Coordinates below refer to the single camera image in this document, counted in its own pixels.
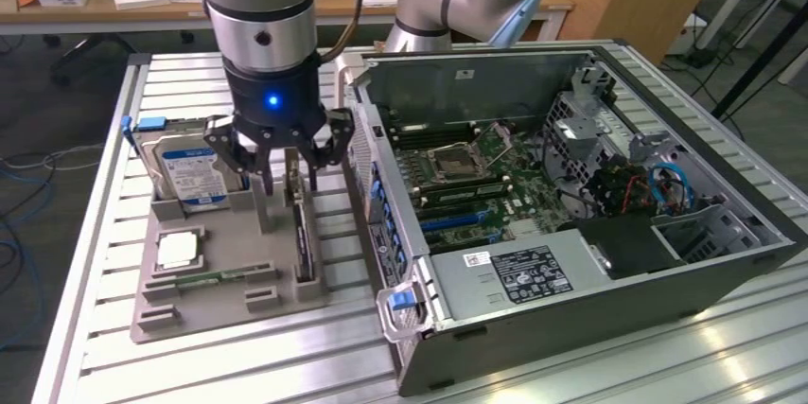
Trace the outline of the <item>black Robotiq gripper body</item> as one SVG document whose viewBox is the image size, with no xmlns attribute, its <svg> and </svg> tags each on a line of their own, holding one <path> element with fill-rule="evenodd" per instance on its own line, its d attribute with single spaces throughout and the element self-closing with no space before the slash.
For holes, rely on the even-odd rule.
<svg viewBox="0 0 808 404">
<path fill-rule="evenodd" d="M 281 71 L 243 69 L 223 59 L 233 102 L 233 124 L 256 144 L 292 147 L 309 142 L 325 123 L 320 54 Z"/>
</svg>

